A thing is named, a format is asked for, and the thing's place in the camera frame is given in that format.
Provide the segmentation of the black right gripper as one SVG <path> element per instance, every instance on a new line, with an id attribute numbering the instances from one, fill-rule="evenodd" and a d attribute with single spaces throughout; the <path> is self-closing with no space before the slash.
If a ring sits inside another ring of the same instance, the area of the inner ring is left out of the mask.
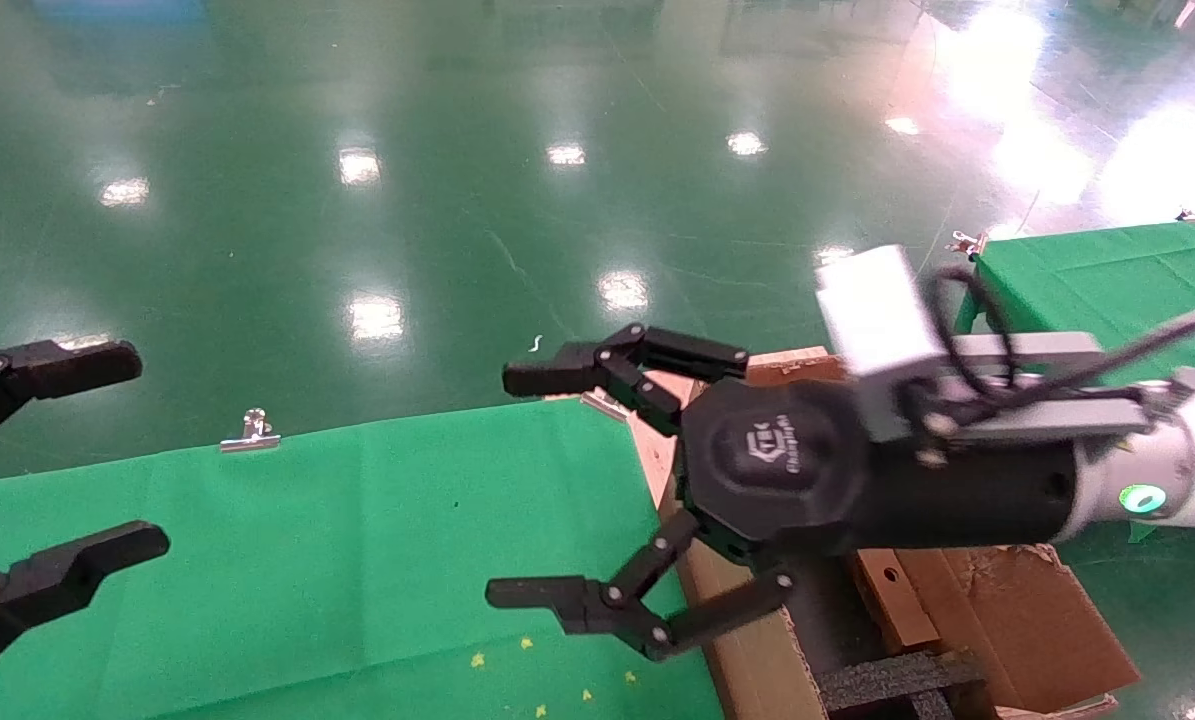
<path id="1" fill-rule="evenodd" d="M 908 439 L 871 441 L 848 386 L 735 381 L 749 359 L 744 347 L 629 324 L 601 341 L 566 341 L 545 363 L 505 364 L 507 395 L 603 389 L 661 436 L 678 433 L 684 510 L 609 580 L 495 578 L 488 605 L 547 609 L 568 635 L 615 636 L 664 661 L 766 619 L 793 592 L 792 576 L 767 570 L 662 619 L 644 597 L 697 539 L 754 568 L 779 556 L 1044 544 L 1064 533 L 1077 486 L 1071 442 L 955 448 L 929 468 Z M 721 382 L 681 410 L 648 370 Z"/>

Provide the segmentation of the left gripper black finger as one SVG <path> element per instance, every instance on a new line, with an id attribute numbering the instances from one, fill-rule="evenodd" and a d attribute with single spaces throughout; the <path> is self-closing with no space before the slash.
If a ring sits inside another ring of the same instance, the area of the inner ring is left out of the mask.
<path id="1" fill-rule="evenodd" d="M 31 401 L 80 395 L 141 374 L 143 359 L 130 341 L 62 347 L 44 340 L 0 347 L 0 425 Z"/>
<path id="2" fill-rule="evenodd" d="M 38 626 L 86 609 L 108 577 L 167 555 L 168 547 L 161 527 L 130 521 L 36 550 L 0 571 L 0 656 Z"/>

